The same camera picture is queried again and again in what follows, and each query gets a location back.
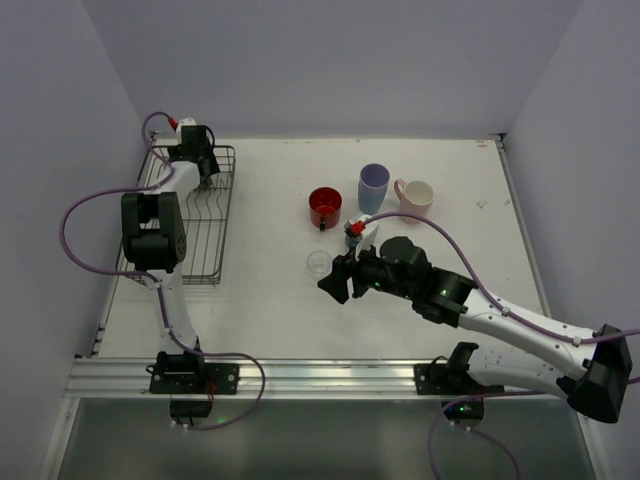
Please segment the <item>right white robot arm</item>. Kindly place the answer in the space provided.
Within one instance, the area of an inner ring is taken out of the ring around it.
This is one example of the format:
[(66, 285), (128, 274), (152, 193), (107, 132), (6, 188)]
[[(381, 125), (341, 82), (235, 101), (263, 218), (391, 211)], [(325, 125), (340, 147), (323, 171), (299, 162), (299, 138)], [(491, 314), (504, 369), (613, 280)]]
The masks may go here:
[(352, 250), (332, 261), (318, 287), (344, 304), (369, 290), (410, 301), (427, 321), (496, 338), (500, 352), (459, 343), (447, 379), (462, 392), (513, 386), (563, 398), (575, 411), (602, 423), (618, 421), (630, 375), (631, 353), (620, 329), (598, 330), (556, 321), (508, 301), (490, 299), (477, 282), (431, 264), (406, 237), (380, 248)]

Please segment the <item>lavender plastic cup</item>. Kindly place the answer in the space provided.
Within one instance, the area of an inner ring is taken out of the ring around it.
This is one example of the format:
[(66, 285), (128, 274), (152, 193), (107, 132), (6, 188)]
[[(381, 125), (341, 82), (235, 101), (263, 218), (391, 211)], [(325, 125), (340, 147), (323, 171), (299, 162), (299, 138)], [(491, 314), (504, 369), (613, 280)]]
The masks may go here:
[(379, 197), (386, 194), (390, 182), (389, 170), (381, 164), (365, 165), (359, 173), (358, 197)]

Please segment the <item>dark blue mug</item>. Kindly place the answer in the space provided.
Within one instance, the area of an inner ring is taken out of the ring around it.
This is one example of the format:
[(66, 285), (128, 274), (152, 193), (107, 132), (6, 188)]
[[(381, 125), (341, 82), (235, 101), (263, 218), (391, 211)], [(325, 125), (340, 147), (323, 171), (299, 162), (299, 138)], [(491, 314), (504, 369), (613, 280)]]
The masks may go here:
[(354, 236), (352, 233), (349, 233), (348, 231), (345, 232), (345, 245), (348, 251), (353, 250), (357, 246), (357, 244), (360, 242), (360, 240), (361, 240), (360, 235)]

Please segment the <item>red mug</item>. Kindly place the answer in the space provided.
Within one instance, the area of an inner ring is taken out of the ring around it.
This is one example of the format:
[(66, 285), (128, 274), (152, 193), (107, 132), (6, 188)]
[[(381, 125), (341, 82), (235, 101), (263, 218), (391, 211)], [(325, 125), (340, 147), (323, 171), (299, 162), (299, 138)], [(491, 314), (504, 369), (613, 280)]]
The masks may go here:
[(334, 228), (340, 220), (342, 196), (331, 187), (319, 187), (308, 198), (311, 223), (321, 232)]

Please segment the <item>pink mug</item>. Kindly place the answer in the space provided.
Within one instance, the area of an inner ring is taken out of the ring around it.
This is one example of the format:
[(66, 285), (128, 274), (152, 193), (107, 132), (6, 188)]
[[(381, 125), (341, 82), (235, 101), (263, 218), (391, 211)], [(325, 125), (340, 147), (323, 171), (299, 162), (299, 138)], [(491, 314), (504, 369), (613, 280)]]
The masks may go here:
[(406, 224), (417, 224), (416, 216), (426, 217), (434, 201), (433, 188), (423, 181), (406, 182), (397, 179), (394, 191), (400, 202), (399, 212), (406, 213), (401, 219)]

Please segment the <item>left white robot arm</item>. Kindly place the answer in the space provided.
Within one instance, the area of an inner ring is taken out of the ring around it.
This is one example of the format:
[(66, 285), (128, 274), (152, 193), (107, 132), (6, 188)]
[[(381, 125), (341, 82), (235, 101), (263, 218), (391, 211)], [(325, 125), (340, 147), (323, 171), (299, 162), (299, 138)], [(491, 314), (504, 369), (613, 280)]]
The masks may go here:
[(192, 118), (174, 122), (177, 143), (167, 148), (168, 173), (158, 186), (121, 198), (123, 249), (145, 287), (156, 295), (160, 351), (151, 367), (154, 394), (206, 394), (208, 379), (182, 280), (187, 235), (182, 207), (219, 172), (209, 127)]

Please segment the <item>light blue plastic cup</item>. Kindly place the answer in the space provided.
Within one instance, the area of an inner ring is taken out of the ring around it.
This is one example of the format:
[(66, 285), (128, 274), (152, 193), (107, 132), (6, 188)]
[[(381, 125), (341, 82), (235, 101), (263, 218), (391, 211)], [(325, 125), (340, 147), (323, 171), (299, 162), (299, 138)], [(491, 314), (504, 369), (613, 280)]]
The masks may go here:
[(360, 192), (358, 194), (358, 206), (362, 213), (376, 215), (385, 199), (386, 193), (371, 194), (370, 192)]

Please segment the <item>clear glass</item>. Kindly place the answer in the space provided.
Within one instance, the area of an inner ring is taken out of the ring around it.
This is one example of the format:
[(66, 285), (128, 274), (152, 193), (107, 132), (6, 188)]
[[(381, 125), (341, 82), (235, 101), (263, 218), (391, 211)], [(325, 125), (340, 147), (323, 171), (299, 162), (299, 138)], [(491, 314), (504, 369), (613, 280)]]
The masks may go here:
[(307, 256), (306, 266), (315, 278), (324, 278), (331, 272), (332, 258), (327, 252), (316, 250)]

